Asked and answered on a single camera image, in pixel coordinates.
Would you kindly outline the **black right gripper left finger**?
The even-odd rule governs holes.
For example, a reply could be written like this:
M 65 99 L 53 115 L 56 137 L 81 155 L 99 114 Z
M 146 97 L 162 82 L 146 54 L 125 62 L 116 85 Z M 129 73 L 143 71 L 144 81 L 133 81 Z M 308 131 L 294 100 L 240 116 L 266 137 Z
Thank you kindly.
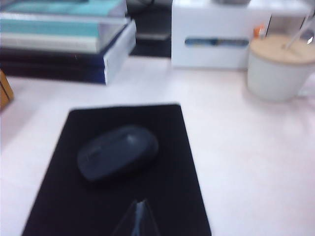
M 136 225 L 137 202 L 133 201 L 123 217 L 114 228 L 111 236 L 137 236 L 138 229 Z

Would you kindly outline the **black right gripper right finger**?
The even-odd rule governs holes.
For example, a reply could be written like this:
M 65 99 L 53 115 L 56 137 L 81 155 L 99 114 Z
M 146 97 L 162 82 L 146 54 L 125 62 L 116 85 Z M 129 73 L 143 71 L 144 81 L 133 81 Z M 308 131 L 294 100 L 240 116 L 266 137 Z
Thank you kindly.
M 158 236 L 159 229 L 147 200 L 136 204 L 134 220 L 135 236 Z

